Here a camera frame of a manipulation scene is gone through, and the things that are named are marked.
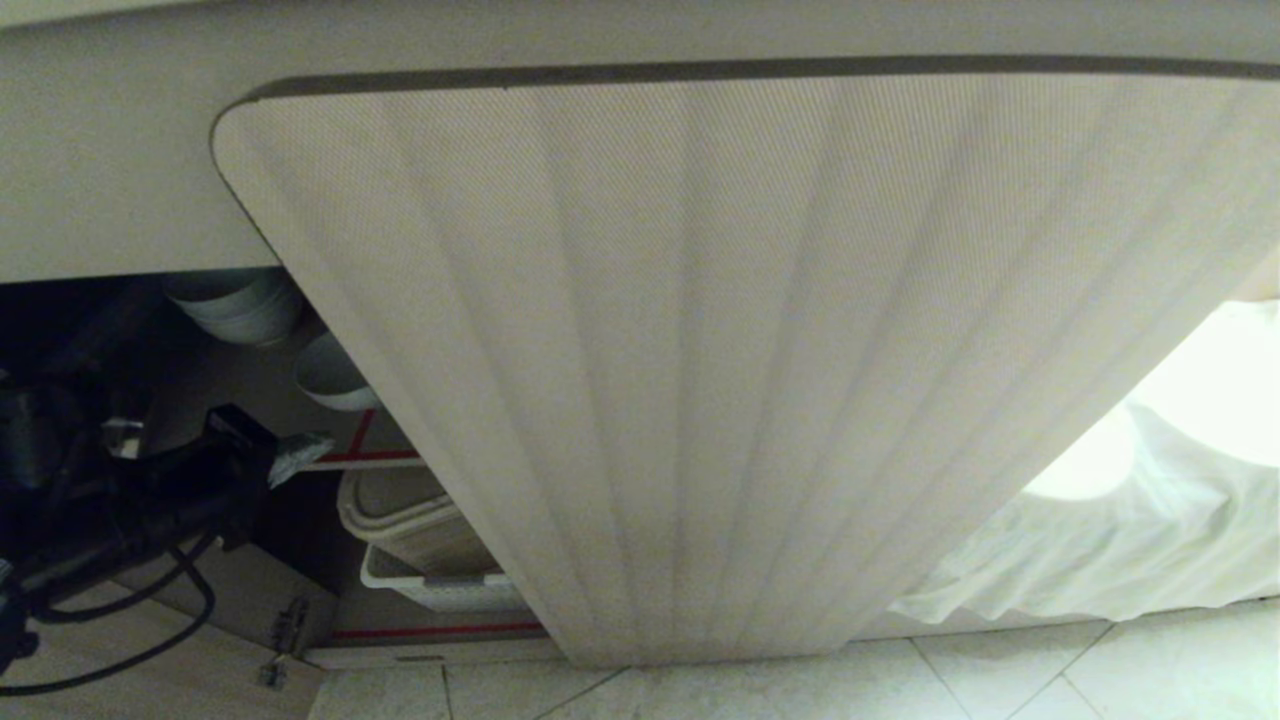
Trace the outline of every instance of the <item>grout line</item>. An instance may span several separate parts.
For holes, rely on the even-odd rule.
[[[613,678],[617,678],[618,675],[626,673],[627,670],[631,670],[631,667],[623,667],[621,670],[616,670],[613,673],[609,673],[604,678],[600,678],[595,683],[591,683],[589,687],[584,688],[581,692],[573,693],[572,696],[570,696],[568,698],[566,698],[563,702],[558,702],[558,703],[556,703],[554,707],[549,707],[544,712],[540,712],[538,715],[538,717],[534,717],[534,720],[541,720],[543,717],[547,717],[552,712],[556,712],[557,710],[559,710],[559,708],[564,707],[566,705],[573,702],[575,700],[585,696],[586,693],[594,691],[595,688],[603,685],[604,683],[608,683],[609,680],[612,680]]]
[[[1088,705],[1089,710],[1093,711],[1093,714],[1098,717],[1098,720],[1102,720],[1102,717],[1103,717],[1102,716],[1102,711],[1098,710],[1097,706],[1093,705],[1093,701],[1089,700],[1089,696],[1087,696],[1083,692],[1080,692],[1080,688],[1075,687],[1075,683],[1073,683],[1071,679],[1068,678],[1065,674],[1062,675],[1062,682],[1065,682],[1068,685],[1071,685],[1071,689],[1075,691],[1075,694],[1080,696],[1080,700],[1084,701],[1084,705]]]
[[[1093,638],[1093,642],[1091,642],[1089,644],[1087,644],[1084,647],[1084,650],[1082,650],[1079,652],[1079,655],[1076,655],[1075,657],[1073,657],[1071,661],[1068,662],[1066,665],[1064,665],[1062,669],[1059,670],[1057,674],[1055,674],[1052,678],[1050,678],[1047,683],[1044,683],[1043,685],[1039,687],[1039,689],[1037,689],[1036,692],[1033,692],[1032,696],[1029,698],[1027,698],[1025,702],[1023,702],[1016,708],[1014,708],[1014,711],[1009,714],[1009,717],[1006,717],[1006,720],[1016,717],[1018,714],[1023,711],[1023,708],[1025,708],[1032,702],[1036,702],[1036,698],[1038,698],[1041,696],[1041,693],[1043,693],[1044,691],[1047,691],[1048,687],[1053,684],[1053,680],[1057,680],[1059,678],[1062,678],[1064,680],[1066,680],[1068,683],[1070,683],[1071,680],[1069,680],[1066,678],[1066,671],[1071,669],[1071,665],[1075,665],[1082,657],[1084,657],[1084,655],[1087,652],[1089,652],[1091,650],[1093,650],[1093,646],[1096,646],[1100,642],[1102,642],[1102,638],[1107,637],[1111,633],[1111,630],[1114,630],[1115,628],[1116,628],[1116,623],[1111,623],[1111,625],[1108,625],[1106,630],[1102,630],[1101,633],[1098,633],[1098,637]]]
[[[973,720],[973,715],[969,714],[969,708],[965,707],[963,702],[960,702],[960,696],[957,696],[956,692],[951,689],[951,685],[947,684],[946,678],[943,678],[942,674],[938,673],[938,669],[934,667],[932,662],[929,662],[929,656],[924,655],[924,651],[920,650],[920,646],[915,644],[915,638],[906,638],[906,642],[911,643],[911,647],[915,648],[915,653],[920,656],[920,660],[923,660],[924,665],[929,667],[929,670],[933,673],[933,676],[937,678],[938,682],[942,683],[942,687],[947,689],[947,693],[951,696],[951,700],[956,701],[956,707],[960,708],[960,712],[964,712],[965,717]]]
[[[449,667],[440,664],[440,679],[444,680],[444,707],[449,711],[449,720],[453,720],[453,698],[449,697]]]

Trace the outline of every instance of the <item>red strip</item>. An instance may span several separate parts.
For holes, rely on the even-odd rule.
[[[360,462],[365,460],[410,460],[419,457],[417,451],[413,450],[380,450],[376,452],[338,452],[333,455],[325,455],[320,460],[316,460],[317,465],[325,462]]]
[[[356,434],[351,438],[351,447],[347,448],[348,455],[360,455],[360,448],[365,445],[365,434],[369,433],[369,425],[374,424],[374,414],[378,410],[365,410],[365,414],[360,418],[360,425],[356,427]]]
[[[413,638],[424,635],[470,635],[479,633],[515,633],[522,630],[543,630],[541,623],[508,623],[506,625],[462,625],[456,628],[398,628],[393,630],[339,630],[334,639],[358,638]]]

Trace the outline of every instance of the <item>white basket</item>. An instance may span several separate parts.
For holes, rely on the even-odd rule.
[[[429,468],[347,471],[338,518],[415,574],[472,577],[498,565]]]
[[[365,552],[360,580],[369,588],[393,589],[436,612],[529,610],[507,575],[429,579],[374,546]]]

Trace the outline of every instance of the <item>beige container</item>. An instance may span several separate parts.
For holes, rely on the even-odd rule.
[[[428,578],[485,575],[498,564],[426,468],[348,470],[338,515],[351,534]]]

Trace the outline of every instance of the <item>dark trim strip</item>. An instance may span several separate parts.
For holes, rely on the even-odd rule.
[[[244,101],[412,90],[961,73],[1142,74],[1275,81],[1280,79],[1280,65],[1162,58],[919,55],[484,68],[285,78],[255,90]]]

